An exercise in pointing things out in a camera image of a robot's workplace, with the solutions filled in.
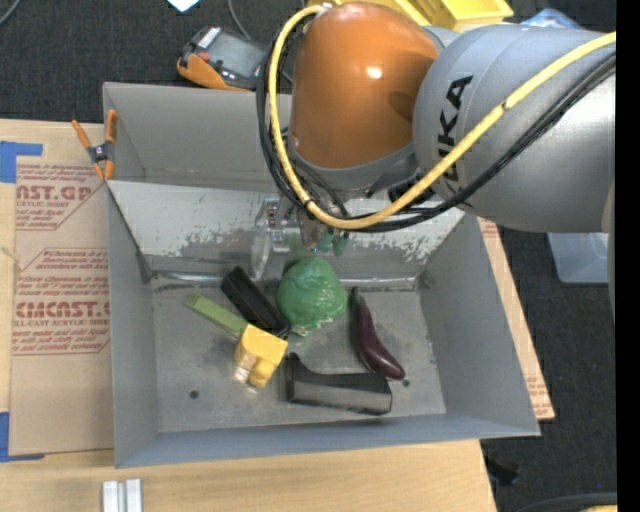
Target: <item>black carpet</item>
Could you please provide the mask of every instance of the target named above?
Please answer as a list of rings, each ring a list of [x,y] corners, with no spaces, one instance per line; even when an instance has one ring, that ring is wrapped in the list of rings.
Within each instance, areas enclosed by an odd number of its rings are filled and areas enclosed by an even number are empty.
[[[0,0],[0,17],[11,3]],[[267,42],[300,2],[234,6],[252,37]],[[516,16],[508,21],[553,7],[585,28],[616,29],[612,0],[512,6]],[[0,117],[102,122],[105,81],[190,86],[176,72],[178,52],[214,23],[235,26],[222,0],[202,0],[187,15],[164,0],[24,0],[0,26]],[[607,288],[563,285],[545,235],[501,235],[557,417],[539,438],[482,443],[491,463],[518,470],[513,485],[495,487],[498,508],[514,512],[558,496],[615,492],[615,330]]]

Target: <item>yellow plastic piece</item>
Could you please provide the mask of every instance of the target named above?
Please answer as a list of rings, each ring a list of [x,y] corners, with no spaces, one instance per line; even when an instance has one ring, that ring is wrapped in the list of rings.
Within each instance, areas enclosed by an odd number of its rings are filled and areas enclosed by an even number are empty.
[[[288,343],[248,324],[233,353],[235,363],[249,372],[249,384],[264,387],[287,350]]]
[[[362,0],[309,0],[307,6],[340,5]],[[504,0],[366,0],[401,12],[418,25],[461,31],[473,25],[494,25],[513,16]]]

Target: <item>bin floor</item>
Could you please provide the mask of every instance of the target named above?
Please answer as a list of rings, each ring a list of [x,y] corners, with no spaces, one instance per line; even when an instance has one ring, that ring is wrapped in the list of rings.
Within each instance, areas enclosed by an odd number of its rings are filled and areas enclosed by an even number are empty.
[[[180,283],[166,278],[153,283],[162,432],[371,418],[342,409],[288,403],[282,367],[260,390],[243,383],[232,361],[234,342],[184,302],[195,292],[235,308],[218,287]],[[406,372],[404,381],[390,382],[393,404],[385,417],[446,412],[420,293],[428,290],[362,291],[378,337]],[[367,371],[351,347],[347,315],[306,337],[290,335],[287,341],[289,351],[296,352],[313,371]]]

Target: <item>green ball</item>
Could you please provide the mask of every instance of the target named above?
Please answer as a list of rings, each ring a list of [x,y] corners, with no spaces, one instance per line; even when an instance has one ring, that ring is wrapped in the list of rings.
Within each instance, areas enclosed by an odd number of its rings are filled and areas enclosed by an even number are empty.
[[[302,336],[344,315],[347,292],[333,267],[319,257],[305,258],[282,276],[276,301],[291,330]]]

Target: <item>toy eggplant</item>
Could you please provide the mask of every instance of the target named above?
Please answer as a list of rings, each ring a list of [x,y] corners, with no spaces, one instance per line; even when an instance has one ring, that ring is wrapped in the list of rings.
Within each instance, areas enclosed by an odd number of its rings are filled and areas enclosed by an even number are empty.
[[[351,341],[362,363],[370,372],[382,374],[387,379],[404,379],[404,369],[378,339],[371,311],[357,288],[351,291],[349,308]]]

